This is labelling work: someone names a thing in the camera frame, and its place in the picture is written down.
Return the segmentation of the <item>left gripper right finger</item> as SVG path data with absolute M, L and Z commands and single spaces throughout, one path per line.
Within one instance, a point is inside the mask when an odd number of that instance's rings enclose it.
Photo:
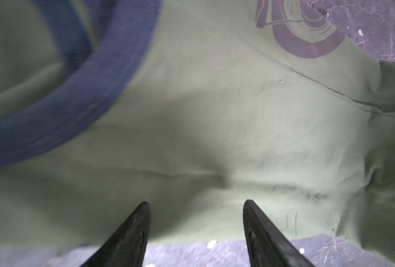
M 314 267 L 253 200 L 244 203 L 243 225 L 251 267 Z

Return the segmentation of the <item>green tank top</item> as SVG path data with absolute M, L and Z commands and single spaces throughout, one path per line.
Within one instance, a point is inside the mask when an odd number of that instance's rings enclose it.
M 288 238 L 395 265 L 395 62 L 301 1 L 0 1 L 0 245 Z

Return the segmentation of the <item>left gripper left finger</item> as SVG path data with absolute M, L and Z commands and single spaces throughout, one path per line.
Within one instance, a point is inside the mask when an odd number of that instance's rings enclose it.
M 150 225 L 150 205 L 143 201 L 81 267 L 142 267 Z

